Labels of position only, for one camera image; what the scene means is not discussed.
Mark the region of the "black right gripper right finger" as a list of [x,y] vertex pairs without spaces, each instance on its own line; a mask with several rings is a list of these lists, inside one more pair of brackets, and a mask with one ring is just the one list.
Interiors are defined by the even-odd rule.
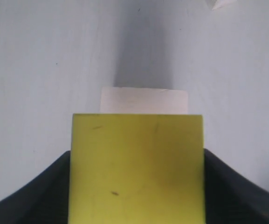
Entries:
[[204,150],[207,224],[269,224],[269,192]]

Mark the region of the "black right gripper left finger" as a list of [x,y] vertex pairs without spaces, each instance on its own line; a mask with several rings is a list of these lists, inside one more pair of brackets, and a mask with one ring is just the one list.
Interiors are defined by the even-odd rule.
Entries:
[[70,151],[24,187],[0,201],[0,224],[66,224]]

